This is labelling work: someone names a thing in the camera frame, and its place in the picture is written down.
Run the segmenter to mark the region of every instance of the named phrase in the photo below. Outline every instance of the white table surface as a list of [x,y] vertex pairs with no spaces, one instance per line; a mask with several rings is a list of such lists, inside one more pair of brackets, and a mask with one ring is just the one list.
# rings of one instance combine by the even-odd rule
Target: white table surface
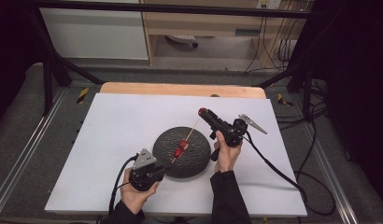
[[[174,127],[192,127],[206,107],[233,123],[246,114],[268,134],[248,127],[253,142],[266,159],[295,180],[270,100],[97,93],[78,138],[46,204],[57,214],[105,215],[120,168],[142,148],[151,152],[161,133]],[[211,144],[212,133],[200,119],[196,130]],[[144,205],[146,215],[208,216],[213,193],[209,178],[214,162],[186,180],[165,177]],[[306,216],[299,191],[272,171],[244,141],[235,176],[251,217]],[[116,202],[120,199],[117,193]]]

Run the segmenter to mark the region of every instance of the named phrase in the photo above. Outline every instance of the person's left hand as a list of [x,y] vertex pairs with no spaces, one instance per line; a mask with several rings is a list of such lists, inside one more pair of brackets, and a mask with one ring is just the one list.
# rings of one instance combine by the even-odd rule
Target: person's left hand
[[[123,184],[128,182],[130,173],[131,168],[124,171]],[[131,184],[126,184],[120,187],[121,200],[136,215],[142,209],[148,197],[156,193],[157,187],[159,187],[159,182],[154,183],[148,191],[139,191],[134,189]]]

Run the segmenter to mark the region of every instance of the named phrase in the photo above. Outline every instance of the person's right hand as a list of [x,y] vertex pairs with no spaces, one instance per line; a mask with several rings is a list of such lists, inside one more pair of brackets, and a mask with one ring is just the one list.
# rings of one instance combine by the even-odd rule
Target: person's right hand
[[220,147],[220,152],[214,171],[215,173],[232,171],[234,169],[235,161],[241,153],[242,142],[236,147],[229,147],[220,131],[216,131],[216,137],[218,141],[214,144],[214,148],[217,149]]

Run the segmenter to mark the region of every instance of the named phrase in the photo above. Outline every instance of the hand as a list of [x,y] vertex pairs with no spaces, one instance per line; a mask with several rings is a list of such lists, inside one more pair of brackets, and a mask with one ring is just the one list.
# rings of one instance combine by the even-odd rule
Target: hand
[[224,136],[220,131],[216,131],[217,142],[214,144],[214,148],[220,147],[218,161],[215,165],[216,172],[232,171],[235,165],[235,161],[238,155],[241,153],[242,142],[236,147],[229,147],[224,140]]
[[[123,184],[127,183],[130,178],[131,168],[124,171]],[[139,191],[134,189],[131,184],[126,184],[120,188],[121,200],[135,215],[142,209],[143,204],[146,202],[149,196],[156,193],[156,189],[159,187],[159,182],[154,183],[148,191]]]

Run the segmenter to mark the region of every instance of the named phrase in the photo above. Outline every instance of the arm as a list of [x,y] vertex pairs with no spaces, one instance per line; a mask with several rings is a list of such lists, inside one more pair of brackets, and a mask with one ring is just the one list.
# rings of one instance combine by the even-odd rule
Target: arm
[[221,132],[216,132],[216,135],[218,142],[215,143],[215,148],[220,147],[220,154],[215,174],[211,177],[214,192],[212,223],[251,223],[233,171],[235,161],[241,153],[242,143],[237,147],[228,147]]
[[[131,168],[124,171],[123,183],[127,183],[130,177]],[[132,185],[123,185],[121,190],[121,200],[115,207],[113,213],[106,218],[103,224],[120,224],[120,223],[142,223],[145,216],[142,206],[149,196],[156,192],[159,183],[154,183],[148,191],[139,191],[134,189]]]

